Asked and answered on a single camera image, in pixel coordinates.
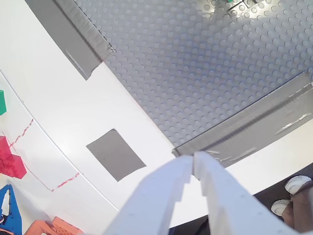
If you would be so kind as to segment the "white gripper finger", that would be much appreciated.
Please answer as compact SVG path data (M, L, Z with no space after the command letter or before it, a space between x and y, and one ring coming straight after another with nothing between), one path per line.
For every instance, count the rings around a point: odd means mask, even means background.
M206 152L194 154L194 176L206 197L212 235L294 235L221 164Z
M167 235L177 201L190 182L193 157L176 158L147 175L135 189L106 235Z

